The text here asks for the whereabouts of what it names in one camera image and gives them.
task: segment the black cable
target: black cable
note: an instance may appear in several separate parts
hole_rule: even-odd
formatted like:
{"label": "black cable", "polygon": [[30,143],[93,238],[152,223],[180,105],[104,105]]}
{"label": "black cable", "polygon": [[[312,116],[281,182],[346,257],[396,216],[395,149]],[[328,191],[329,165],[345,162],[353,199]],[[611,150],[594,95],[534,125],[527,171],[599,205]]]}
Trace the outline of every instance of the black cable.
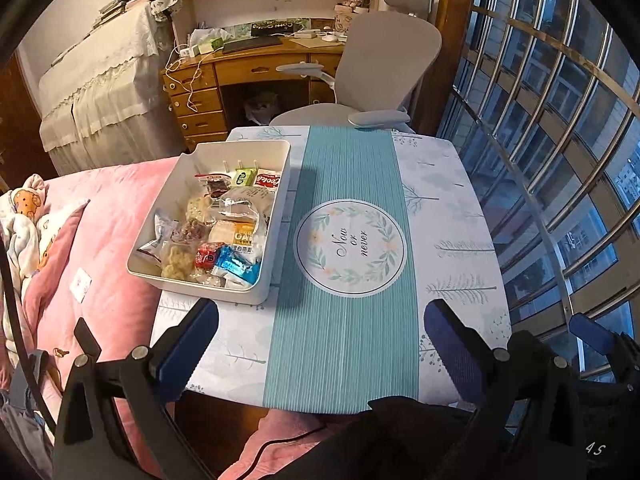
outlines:
{"label": "black cable", "polygon": [[40,387],[38,386],[38,380],[34,377],[34,370],[29,361],[27,355],[27,349],[24,345],[24,339],[22,338],[22,329],[20,327],[20,319],[18,317],[18,307],[15,304],[15,291],[14,281],[11,279],[11,269],[9,267],[9,257],[6,254],[4,248],[4,240],[0,234],[0,275],[2,276],[2,286],[4,287],[4,298],[6,305],[6,312],[9,317],[9,326],[14,334],[15,347],[18,351],[18,359],[20,360],[20,366],[24,372],[24,378],[27,379],[27,385],[31,390],[31,395],[36,401],[36,406],[42,413],[42,418],[46,423],[49,431],[56,434],[56,423],[51,416],[51,412],[47,407],[47,404],[42,398]]}
{"label": "black cable", "polygon": [[307,431],[305,434],[302,434],[299,436],[294,436],[292,438],[283,438],[282,440],[269,440],[265,442],[264,444],[262,444],[262,446],[260,446],[260,449],[258,450],[258,454],[255,456],[254,463],[252,463],[249,466],[249,469],[247,469],[244,473],[242,473],[242,475],[240,475],[237,478],[237,480],[244,480],[251,474],[251,471],[253,471],[255,467],[258,465],[260,457],[262,456],[262,453],[264,452],[267,446],[270,446],[271,444],[286,444],[287,442],[295,442],[296,440],[300,440],[301,438],[305,438],[306,436],[312,435],[314,433],[317,433],[318,431],[322,431],[325,429],[326,429],[326,424],[323,424],[319,428],[315,428],[314,430]]}

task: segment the teal table runner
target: teal table runner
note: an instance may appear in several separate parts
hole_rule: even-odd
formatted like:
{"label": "teal table runner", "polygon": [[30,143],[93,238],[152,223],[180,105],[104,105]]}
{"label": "teal table runner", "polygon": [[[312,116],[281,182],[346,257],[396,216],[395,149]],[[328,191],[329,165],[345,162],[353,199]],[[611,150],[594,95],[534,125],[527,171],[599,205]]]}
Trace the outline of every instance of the teal table runner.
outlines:
{"label": "teal table runner", "polygon": [[282,276],[266,405],[353,413],[417,396],[414,263],[389,132],[311,127]]}

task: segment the table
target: table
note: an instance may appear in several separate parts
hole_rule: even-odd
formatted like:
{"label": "table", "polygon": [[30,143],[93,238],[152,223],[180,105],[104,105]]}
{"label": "table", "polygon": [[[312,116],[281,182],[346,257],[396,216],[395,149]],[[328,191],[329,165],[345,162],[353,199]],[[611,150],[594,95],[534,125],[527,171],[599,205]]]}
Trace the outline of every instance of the table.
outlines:
{"label": "table", "polygon": [[[236,128],[229,139],[291,143],[287,205],[269,297],[217,302],[220,328],[188,389],[311,413],[354,413],[389,395],[458,400],[424,331],[424,306],[444,298],[491,348],[506,346],[511,327],[453,145],[316,126]],[[195,301],[163,292],[152,342]]]}
{"label": "table", "polygon": [[[174,72],[162,70],[170,108],[189,149],[194,150],[200,142],[225,140],[234,125],[246,123],[242,103],[251,95],[243,88],[247,84],[260,84],[256,94],[264,90],[264,82],[270,82],[283,111],[335,103],[334,91],[324,81],[276,70],[280,65],[311,62],[323,65],[323,71],[335,77],[344,45],[325,45],[307,48],[282,38],[278,45],[185,58]],[[194,79],[198,67],[199,76]],[[188,106],[189,97],[197,112]]]}

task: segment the white storage box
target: white storage box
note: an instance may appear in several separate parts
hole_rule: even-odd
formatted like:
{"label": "white storage box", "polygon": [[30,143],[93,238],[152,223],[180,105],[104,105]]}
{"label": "white storage box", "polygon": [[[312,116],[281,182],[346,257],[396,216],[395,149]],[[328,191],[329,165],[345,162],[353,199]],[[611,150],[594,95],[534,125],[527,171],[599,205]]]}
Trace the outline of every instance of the white storage box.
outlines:
{"label": "white storage box", "polygon": [[[198,144],[190,155],[181,155],[160,190],[156,201],[146,216],[136,243],[127,261],[127,270],[134,276],[155,285],[162,290],[170,290],[199,298],[230,301],[232,303],[259,304],[266,300],[271,283],[271,269],[276,251],[282,212],[289,187],[289,150],[286,140],[237,140],[235,142],[207,142]],[[136,248],[155,238],[154,214],[157,209],[166,212],[172,218],[183,221],[188,200],[202,192],[196,174],[225,171],[227,167],[235,169],[238,163],[252,168],[254,161],[261,170],[281,171],[280,185],[276,191],[271,213],[271,221],[260,266],[258,281],[248,290],[229,290],[199,283],[181,282],[160,276],[161,269],[156,267]]]}

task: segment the blue clamp pad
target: blue clamp pad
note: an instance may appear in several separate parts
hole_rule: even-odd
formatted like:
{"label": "blue clamp pad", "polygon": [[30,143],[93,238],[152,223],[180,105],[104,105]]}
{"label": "blue clamp pad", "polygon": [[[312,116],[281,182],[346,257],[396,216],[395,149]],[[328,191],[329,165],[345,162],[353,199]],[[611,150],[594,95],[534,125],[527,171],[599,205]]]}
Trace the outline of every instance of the blue clamp pad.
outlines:
{"label": "blue clamp pad", "polygon": [[474,358],[467,348],[462,336],[469,338],[473,335],[468,332],[462,322],[443,300],[433,300],[424,309],[424,330],[431,339],[442,363],[449,373],[449,377],[456,386],[460,396],[467,402],[476,405],[484,403],[485,380],[481,362]]}
{"label": "blue clamp pad", "polygon": [[569,320],[569,330],[601,355],[610,354],[616,343],[616,335],[584,314],[575,314]]}
{"label": "blue clamp pad", "polygon": [[180,398],[193,371],[218,330],[220,316],[215,302],[200,298],[192,310],[197,310],[197,312],[190,322],[185,319],[177,327],[172,327],[165,332],[181,330],[182,333],[178,335],[177,341],[158,366],[154,393],[161,404]]}

